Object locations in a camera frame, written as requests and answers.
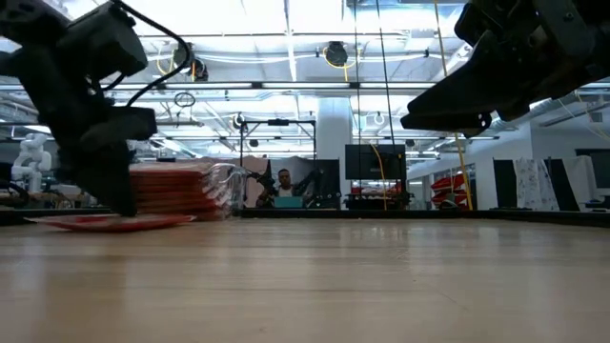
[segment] wooden table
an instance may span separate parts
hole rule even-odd
[[[502,221],[0,228],[0,342],[610,342],[610,233]]]

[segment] ceiling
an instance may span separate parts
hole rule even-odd
[[[77,18],[105,1],[47,2],[70,18]],[[423,82],[443,77],[432,1],[381,0],[379,18],[376,6],[372,6],[375,1],[359,0],[356,20],[353,6],[348,6],[354,1],[343,0],[125,2],[193,43],[197,58],[208,68],[210,82],[384,82],[386,76],[391,82]],[[440,1],[439,5],[444,56],[450,71],[467,60],[470,50],[453,34],[453,26],[463,7],[460,3]],[[148,83],[172,67],[171,54],[176,44],[142,22],[138,22],[135,30],[150,63],[144,71],[124,83]],[[356,61],[356,55],[359,56],[357,63],[347,70],[331,68],[323,57],[324,48],[330,41],[343,42],[351,62]],[[0,42],[2,50],[16,48],[11,42]],[[169,82],[191,83],[192,80],[189,75],[179,74]],[[4,77],[0,78],[0,83],[11,85],[18,82]],[[353,90],[341,93],[311,90],[189,91],[196,103],[191,108],[180,109],[173,103],[179,91],[151,91],[137,105],[156,110],[157,121],[163,125],[159,127],[160,135],[202,137],[200,141],[176,139],[174,142],[181,148],[196,154],[233,156],[236,142],[215,138],[239,135],[233,127],[238,114],[250,120],[315,119],[324,115],[318,107],[318,99],[324,96],[350,98],[356,135],[358,128],[363,135],[388,135],[390,112],[396,135],[430,136],[431,133],[426,131],[403,130],[398,122],[402,115],[408,114],[406,105],[420,92],[393,91],[388,97],[385,90],[365,91],[359,96],[358,107],[358,96]],[[9,94],[27,99],[22,91],[10,91]],[[133,91],[112,91],[109,96],[121,103],[132,94]],[[253,151],[306,151],[313,146],[307,130],[297,126],[281,129],[261,126],[256,134],[290,135],[302,139],[261,141],[256,149],[248,148]],[[418,142],[415,149],[430,143]]]

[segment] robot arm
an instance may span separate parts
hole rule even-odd
[[[126,140],[156,133],[154,112],[114,107],[100,87],[114,73],[122,79],[148,65],[128,7],[112,0],[70,22],[43,0],[2,4],[0,35],[22,48],[0,54],[0,74],[19,78],[39,122],[51,129],[59,146],[58,178],[116,212],[135,215]]]
[[[405,129],[477,135],[610,75],[610,2],[470,0],[456,24],[471,59],[409,104]]]

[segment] metal frame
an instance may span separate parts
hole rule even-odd
[[[290,125],[290,124],[297,124],[301,129],[303,129],[303,131],[305,133],[307,133],[307,135],[314,141],[314,165],[315,165],[315,161],[317,160],[317,143],[316,143],[316,138],[317,138],[317,132],[316,132],[316,127],[315,127],[315,120],[284,120],[284,119],[271,119],[271,120],[244,120],[241,122],[241,127],[239,129],[239,166],[243,167],[243,162],[244,162],[244,139],[248,138],[254,131],[256,131],[256,129],[258,129],[259,126],[261,125],[269,125],[269,126],[279,126],[277,125],[277,123],[282,123],[282,124],[286,124],[286,125]],[[244,129],[248,126],[248,124],[253,124],[254,127],[248,131],[248,133],[246,135],[244,135]],[[311,135],[309,134],[303,127],[301,124],[310,124],[314,127],[314,134]],[[281,136],[275,137],[274,139],[278,139],[281,140]]]

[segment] man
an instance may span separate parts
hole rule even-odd
[[[302,196],[305,201],[308,201],[312,197],[311,187],[309,187],[313,180],[311,175],[300,183],[293,185],[290,172],[286,169],[279,171],[277,173],[279,187],[277,189],[264,190],[258,196],[256,206],[259,208],[272,208],[276,196]]]

